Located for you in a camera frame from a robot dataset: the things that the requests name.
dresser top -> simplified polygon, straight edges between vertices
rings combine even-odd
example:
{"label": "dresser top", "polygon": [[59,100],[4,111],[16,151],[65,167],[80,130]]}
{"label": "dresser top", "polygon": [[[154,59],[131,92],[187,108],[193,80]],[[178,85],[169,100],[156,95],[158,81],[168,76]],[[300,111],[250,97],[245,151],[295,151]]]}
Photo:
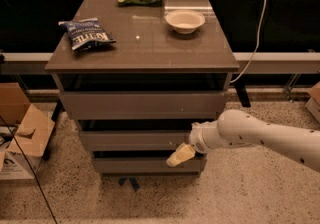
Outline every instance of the dresser top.
{"label": "dresser top", "polygon": [[[167,24],[173,10],[201,12],[205,24],[181,35]],[[74,20],[97,17],[117,42],[73,51],[65,33],[46,66],[49,73],[232,72],[238,64],[208,0],[165,0],[161,6],[118,6],[117,0],[84,0]]]}

cardboard box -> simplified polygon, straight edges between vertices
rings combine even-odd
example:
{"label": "cardboard box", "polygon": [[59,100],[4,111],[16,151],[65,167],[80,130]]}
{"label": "cardboard box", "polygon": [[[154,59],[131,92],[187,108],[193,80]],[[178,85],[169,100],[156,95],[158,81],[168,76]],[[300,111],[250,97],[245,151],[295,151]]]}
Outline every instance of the cardboard box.
{"label": "cardboard box", "polygon": [[[8,125],[19,124],[15,138],[36,172],[54,122],[30,104],[19,84],[0,84],[0,115]],[[0,180],[33,179],[34,176],[14,140],[0,147]]]}
{"label": "cardboard box", "polygon": [[310,88],[308,93],[320,105],[320,82]]}
{"label": "cardboard box", "polygon": [[307,109],[320,122],[320,105],[315,101],[314,98],[310,98],[306,104]]}

terrazzo floor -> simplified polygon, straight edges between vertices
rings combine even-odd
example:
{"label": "terrazzo floor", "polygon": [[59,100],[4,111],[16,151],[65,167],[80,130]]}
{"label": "terrazzo floor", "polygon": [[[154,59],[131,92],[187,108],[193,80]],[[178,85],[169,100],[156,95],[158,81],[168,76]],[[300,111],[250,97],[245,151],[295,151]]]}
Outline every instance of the terrazzo floor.
{"label": "terrazzo floor", "polygon": [[[318,129],[307,97],[250,93],[251,108],[230,94],[227,109],[267,122]],[[52,111],[52,104],[37,104]],[[140,189],[100,178],[76,126],[61,112],[38,177],[58,223],[320,223],[320,173],[262,146],[217,149],[195,177],[138,177]],[[34,180],[0,181],[0,223],[54,223]]]}

black wire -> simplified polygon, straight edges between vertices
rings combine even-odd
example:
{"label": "black wire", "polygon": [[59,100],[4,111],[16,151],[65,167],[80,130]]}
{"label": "black wire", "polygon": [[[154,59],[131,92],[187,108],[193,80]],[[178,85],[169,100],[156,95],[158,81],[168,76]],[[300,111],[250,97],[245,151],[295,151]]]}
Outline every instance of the black wire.
{"label": "black wire", "polygon": [[28,158],[27,158],[26,155],[24,154],[24,152],[23,152],[22,148],[20,147],[20,145],[19,145],[16,137],[14,136],[14,134],[13,134],[13,132],[11,131],[10,127],[8,126],[8,124],[7,124],[6,121],[2,118],[1,115],[0,115],[0,119],[1,119],[1,121],[5,124],[5,126],[8,128],[8,130],[10,131],[10,133],[11,133],[14,141],[17,143],[17,146],[18,146],[18,148],[20,149],[20,151],[21,151],[24,159],[27,161],[27,163],[28,163],[28,165],[29,165],[29,167],[30,167],[30,170],[32,171],[32,173],[33,173],[33,175],[34,175],[34,178],[35,178],[35,180],[36,180],[36,182],[37,182],[37,185],[38,185],[38,187],[39,187],[39,190],[40,190],[40,192],[41,192],[41,194],[42,194],[42,196],[43,196],[43,199],[44,199],[45,203],[47,204],[47,207],[48,207],[48,209],[49,209],[49,211],[50,211],[51,217],[52,217],[53,221],[54,221],[56,224],[58,224],[58,222],[57,222],[57,220],[56,220],[56,218],[55,218],[55,216],[54,216],[54,214],[53,214],[53,211],[52,211],[52,209],[51,209],[51,207],[50,207],[50,204],[49,204],[49,202],[48,202],[48,200],[47,200],[47,198],[46,198],[46,196],[45,196],[45,194],[44,194],[44,192],[43,192],[43,190],[42,190],[42,188],[41,188],[39,179],[38,179],[35,171],[33,170],[33,168],[32,168],[32,166],[31,166]]}

blue chip bag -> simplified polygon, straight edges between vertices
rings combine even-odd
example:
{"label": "blue chip bag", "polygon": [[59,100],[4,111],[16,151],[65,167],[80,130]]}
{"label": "blue chip bag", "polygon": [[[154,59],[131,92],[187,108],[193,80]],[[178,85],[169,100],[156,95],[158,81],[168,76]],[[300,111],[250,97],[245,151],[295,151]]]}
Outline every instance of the blue chip bag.
{"label": "blue chip bag", "polygon": [[67,31],[72,42],[72,50],[85,50],[116,42],[100,26],[97,18],[60,21],[59,26]]}

